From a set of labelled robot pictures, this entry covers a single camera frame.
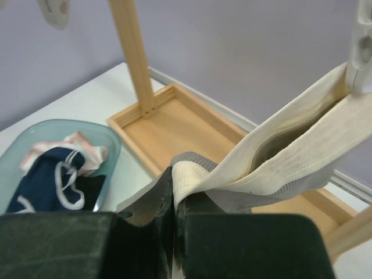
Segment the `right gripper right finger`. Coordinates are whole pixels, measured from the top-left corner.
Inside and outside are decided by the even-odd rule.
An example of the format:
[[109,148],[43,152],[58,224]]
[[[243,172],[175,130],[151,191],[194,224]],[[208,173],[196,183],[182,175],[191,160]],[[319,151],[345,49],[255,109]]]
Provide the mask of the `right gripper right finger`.
[[205,193],[178,206],[176,258],[185,278],[334,278],[306,216],[228,214]]

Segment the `white pink underwear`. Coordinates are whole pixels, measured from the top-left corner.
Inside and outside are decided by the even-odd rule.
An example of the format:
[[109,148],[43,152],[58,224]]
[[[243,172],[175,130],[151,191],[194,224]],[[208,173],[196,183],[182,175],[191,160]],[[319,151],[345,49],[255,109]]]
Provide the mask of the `white pink underwear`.
[[81,132],[75,132],[59,142],[38,142],[20,164],[20,169],[27,173],[36,159],[46,151],[53,148],[67,148],[81,153],[85,163],[78,171],[79,176],[88,177],[98,170],[108,157],[108,149],[105,146],[93,146]]

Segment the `grey underwear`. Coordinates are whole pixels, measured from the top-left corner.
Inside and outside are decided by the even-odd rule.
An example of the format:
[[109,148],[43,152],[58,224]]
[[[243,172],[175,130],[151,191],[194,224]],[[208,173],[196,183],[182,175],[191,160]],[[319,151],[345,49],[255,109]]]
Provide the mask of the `grey underwear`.
[[347,89],[340,65],[247,134],[219,163],[194,152],[172,162],[175,205],[205,192],[246,213],[325,186],[336,162],[371,136],[371,95]]

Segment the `navy blue underwear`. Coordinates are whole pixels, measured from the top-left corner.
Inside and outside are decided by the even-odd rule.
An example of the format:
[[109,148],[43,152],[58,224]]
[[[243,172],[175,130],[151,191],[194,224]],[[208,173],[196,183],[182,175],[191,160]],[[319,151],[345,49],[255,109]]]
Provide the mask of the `navy blue underwear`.
[[75,182],[84,163],[84,157],[76,150],[53,148],[46,151],[22,178],[6,213],[81,210],[85,197]]

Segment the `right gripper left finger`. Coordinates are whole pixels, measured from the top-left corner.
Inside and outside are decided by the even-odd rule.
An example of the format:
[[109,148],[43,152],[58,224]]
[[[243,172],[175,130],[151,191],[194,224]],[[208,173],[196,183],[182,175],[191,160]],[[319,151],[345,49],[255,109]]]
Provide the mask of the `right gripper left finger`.
[[2,278],[170,278],[171,167],[118,213],[1,217]]

